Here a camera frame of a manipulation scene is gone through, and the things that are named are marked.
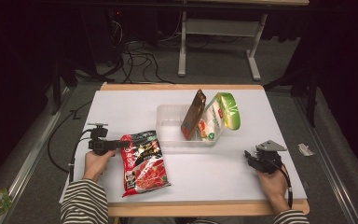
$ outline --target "striped sleeve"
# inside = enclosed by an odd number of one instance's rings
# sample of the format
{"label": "striped sleeve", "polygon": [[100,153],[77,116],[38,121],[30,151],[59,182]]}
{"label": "striped sleeve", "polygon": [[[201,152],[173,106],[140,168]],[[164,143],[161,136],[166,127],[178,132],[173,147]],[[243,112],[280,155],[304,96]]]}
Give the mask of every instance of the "striped sleeve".
{"label": "striped sleeve", "polygon": [[88,179],[69,184],[61,207],[61,220],[67,223],[107,223],[107,200],[103,187]]}
{"label": "striped sleeve", "polygon": [[308,219],[304,213],[297,210],[287,210],[274,218],[274,224],[297,224],[297,223],[308,223]]}

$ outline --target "person's right hand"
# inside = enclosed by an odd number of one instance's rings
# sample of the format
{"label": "person's right hand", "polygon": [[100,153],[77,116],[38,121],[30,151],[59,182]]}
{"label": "person's right hand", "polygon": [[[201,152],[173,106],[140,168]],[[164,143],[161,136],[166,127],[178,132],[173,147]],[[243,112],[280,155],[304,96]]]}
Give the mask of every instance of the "person's right hand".
{"label": "person's right hand", "polygon": [[90,179],[97,183],[109,159],[115,154],[115,150],[108,150],[102,156],[95,154],[94,151],[88,152],[86,154],[86,167],[84,169],[83,179]]}
{"label": "person's right hand", "polygon": [[284,199],[284,194],[287,190],[287,182],[281,171],[275,171],[274,174],[269,175],[255,170],[260,180],[261,188],[267,195],[269,202],[272,205],[276,214],[290,209],[289,204]]}

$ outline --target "red snack bag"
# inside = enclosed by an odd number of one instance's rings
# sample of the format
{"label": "red snack bag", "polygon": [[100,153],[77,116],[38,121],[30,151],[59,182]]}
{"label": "red snack bag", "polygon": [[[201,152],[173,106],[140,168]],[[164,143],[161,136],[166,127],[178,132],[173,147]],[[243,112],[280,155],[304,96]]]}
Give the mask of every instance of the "red snack bag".
{"label": "red snack bag", "polygon": [[156,131],[127,134],[121,141],[130,141],[121,149],[124,164],[123,197],[169,186],[164,160]]}

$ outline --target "transparent plastic box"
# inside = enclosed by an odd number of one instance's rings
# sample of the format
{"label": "transparent plastic box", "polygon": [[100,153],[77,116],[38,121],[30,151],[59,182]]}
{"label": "transparent plastic box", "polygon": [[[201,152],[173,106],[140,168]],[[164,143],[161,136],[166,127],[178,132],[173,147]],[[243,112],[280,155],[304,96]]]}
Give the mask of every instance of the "transparent plastic box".
{"label": "transparent plastic box", "polygon": [[190,105],[159,105],[156,132],[162,147],[212,147],[216,141],[203,141],[198,131],[186,140],[180,126]]}

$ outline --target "green and white package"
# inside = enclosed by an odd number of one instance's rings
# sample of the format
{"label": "green and white package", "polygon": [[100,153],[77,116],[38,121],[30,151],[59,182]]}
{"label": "green and white package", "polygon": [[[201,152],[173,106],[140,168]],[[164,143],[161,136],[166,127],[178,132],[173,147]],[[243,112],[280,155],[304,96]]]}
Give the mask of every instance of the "green and white package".
{"label": "green and white package", "polygon": [[238,130],[240,126],[240,112],[234,97],[228,92],[218,92],[205,107],[198,130],[202,140],[216,141],[225,127]]}

